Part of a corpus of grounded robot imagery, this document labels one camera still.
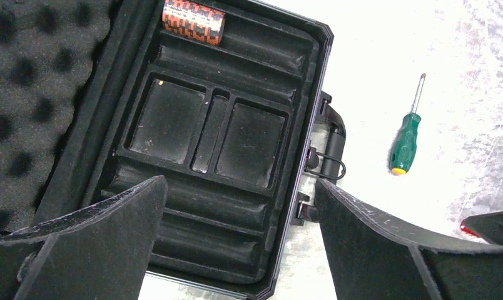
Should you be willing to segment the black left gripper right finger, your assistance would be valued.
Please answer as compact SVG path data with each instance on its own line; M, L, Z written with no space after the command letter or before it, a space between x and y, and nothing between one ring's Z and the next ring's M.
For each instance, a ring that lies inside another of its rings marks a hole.
M503 246L418 227L324 179L315 205L338 299L503 299Z

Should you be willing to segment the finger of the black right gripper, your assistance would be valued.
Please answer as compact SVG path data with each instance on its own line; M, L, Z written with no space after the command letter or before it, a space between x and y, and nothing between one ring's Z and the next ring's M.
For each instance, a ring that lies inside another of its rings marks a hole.
M490 244L503 245L503 211L469 216L461 222L460 229Z

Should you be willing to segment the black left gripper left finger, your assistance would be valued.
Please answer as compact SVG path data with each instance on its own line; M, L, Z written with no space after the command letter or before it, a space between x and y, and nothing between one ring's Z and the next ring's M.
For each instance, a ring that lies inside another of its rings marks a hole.
M137 299L168 194L165 177L0 235L0 299Z

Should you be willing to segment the black poker set case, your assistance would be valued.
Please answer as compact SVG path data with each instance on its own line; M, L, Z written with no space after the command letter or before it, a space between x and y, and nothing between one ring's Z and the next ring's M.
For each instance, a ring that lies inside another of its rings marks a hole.
M0 1L0 235L154 176L168 185L146 275L268 299L298 184L343 174L345 131L322 92L334 35L261 1L226 14L218 46L163 28L165 1Z

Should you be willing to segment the orange black poker chip stack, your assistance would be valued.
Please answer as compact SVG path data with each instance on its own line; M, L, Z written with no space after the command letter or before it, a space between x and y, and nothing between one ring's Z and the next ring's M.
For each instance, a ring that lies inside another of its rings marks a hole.
M182 0L166 0L161 14L166 31L212 46L221 43L225 17L222 11Z

